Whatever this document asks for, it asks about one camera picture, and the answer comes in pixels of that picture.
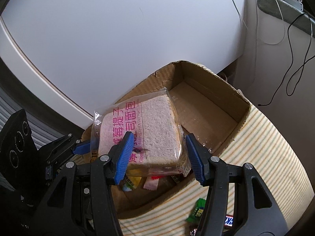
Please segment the brown cardboard box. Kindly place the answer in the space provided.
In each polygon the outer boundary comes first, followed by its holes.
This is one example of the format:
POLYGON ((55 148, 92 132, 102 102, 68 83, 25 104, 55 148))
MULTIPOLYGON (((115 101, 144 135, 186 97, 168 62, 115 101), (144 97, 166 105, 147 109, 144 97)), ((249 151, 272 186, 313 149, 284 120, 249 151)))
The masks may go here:
MULTIPOLYGON (((184 138, 187 134, 193 134, 201 145, 215 155, 220 155, 226 149, 249 114, 249 102, 230 84, 206 67, 188 61, 173 62, 162 67, 115 104, 162 88, 166 88, 172 98, 184 138)), ((111 105, 114 104, 101 103, 95 110, 111 105)), ((91 127, 83 133, 84 140, 91 139, 91 127)), ((161 204, 169 204, 171 197, 183 193, 194 179, 192 169, 187 176, 150 176, 158 177, 159 182, 156 191, 149 191, 143 189, 147 177, 142 177, 138 187, 130 192, 122 191, 121 185, 111 188, 118 218, 136 217, 161 204)))

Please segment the Snickers bar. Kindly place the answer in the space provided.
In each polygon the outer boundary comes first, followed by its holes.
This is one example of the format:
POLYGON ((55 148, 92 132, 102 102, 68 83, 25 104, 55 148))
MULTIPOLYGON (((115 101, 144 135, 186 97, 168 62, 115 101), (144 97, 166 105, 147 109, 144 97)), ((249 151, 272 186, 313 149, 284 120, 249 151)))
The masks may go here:
POLYGON ((226 215, 224 227, 225 228, 231 228, 232 226, 233 226, 233 216, 232 215, 226 215))

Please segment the round jelly cup snack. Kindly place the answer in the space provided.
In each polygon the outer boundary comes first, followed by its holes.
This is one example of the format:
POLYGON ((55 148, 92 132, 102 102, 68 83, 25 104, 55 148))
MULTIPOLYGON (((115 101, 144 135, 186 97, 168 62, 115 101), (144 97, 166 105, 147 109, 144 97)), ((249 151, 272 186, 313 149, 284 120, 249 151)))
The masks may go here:
POLYGON ((133 176, 125 175, 122 181, 122 186, 121 186, 122 191, 130 192, 130 191, 135 190, 140 184, 141 179, 142 177, 133 177, 133 176))

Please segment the pink candy packet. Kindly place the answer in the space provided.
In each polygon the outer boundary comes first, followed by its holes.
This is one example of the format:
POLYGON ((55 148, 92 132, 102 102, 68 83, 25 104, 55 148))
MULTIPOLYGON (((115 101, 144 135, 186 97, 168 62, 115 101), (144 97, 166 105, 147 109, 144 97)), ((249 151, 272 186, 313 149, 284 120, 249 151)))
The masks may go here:
POLYGON ((149 190, 149 191, 156 191, 158 188, 158 182, 159 182, 158 177, 147 177, 143 185, 143 189, 149 190))

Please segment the grey windowsill mat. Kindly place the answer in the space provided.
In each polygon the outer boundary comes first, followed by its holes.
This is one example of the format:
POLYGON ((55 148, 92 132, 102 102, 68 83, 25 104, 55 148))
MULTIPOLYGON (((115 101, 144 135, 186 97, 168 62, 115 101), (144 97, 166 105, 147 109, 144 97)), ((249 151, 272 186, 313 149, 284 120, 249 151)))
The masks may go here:
POLYGON ((312 32, 312 37, 314 37, 314 18, 290 4, 282 0, 257 0, 257 5, 262 12, 284 20, 286 23, 292 23, 295 20, 293 26, 309 35, 312 32))

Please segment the packaged sliced bread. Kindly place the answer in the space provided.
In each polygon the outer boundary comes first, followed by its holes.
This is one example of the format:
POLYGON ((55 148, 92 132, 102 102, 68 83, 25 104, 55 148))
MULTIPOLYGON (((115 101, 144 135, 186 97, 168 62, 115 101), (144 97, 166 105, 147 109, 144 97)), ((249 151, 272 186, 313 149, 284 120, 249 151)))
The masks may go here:
POLYGON ((184 132, 166 88, 96 109, 91 127, 91 161, 108 154, 126 132, 134 135, 127 175, 187 176, 190 172, 184 132))

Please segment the green candy packet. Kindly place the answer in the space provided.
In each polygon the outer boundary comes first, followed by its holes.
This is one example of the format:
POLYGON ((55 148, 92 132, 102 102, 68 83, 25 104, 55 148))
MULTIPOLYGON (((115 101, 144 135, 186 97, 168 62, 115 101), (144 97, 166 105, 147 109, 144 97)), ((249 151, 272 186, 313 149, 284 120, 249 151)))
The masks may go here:
POLYGON ((203 198, 199 198, 192 211, 188 215, 188 218, 186 219, 186 222, 188 223, 199 223, 203 214, 203 210, 206 205, 206 200, 203 198))

